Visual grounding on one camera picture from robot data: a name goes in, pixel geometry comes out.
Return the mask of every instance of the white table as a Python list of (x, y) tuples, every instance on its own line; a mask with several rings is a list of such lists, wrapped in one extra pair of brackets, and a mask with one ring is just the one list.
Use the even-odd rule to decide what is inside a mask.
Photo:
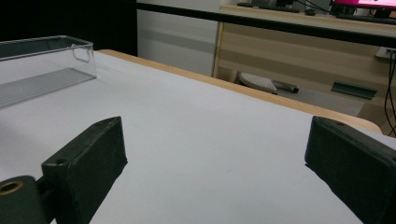
[(95, 60), (97, 79), (0, 110), (1, 180), (39, 178), (41, 162), (75, 136), (121, 116), (129, 163), (92, 223), (361, 223), (304, 166), (312, 115)]

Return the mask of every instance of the transparent plastic box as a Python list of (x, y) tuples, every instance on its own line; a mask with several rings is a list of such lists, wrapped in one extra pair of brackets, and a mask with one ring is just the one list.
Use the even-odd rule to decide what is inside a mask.
[(92, 45), (65, 35), (0, 42), (0, 108), (96, 78)]

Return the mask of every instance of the wall outlet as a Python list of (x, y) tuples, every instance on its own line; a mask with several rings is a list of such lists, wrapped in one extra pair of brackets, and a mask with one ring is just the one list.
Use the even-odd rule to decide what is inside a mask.
[(379, 50), (375, 54), (375, 57), (379, 59), (390, 59), (391, 52), (394, 52), (392, 58), (396, 58), (396, 49), (385, 48), (385, 47), (379, 48)]

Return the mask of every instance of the computer monitor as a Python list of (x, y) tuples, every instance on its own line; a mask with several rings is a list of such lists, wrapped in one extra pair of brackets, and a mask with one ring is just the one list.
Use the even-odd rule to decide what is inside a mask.
[(331, 5), (375, 9), (375, 17), (380, 18), (387, 18), (392, 10), (396, 10), (395, 0), (331, 0)]

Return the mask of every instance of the monitor screen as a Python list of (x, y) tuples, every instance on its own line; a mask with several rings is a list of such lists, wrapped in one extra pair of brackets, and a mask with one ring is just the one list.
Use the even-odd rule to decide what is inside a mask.
[(396, 0), (332, 0), (332, 5), (396, 10)]

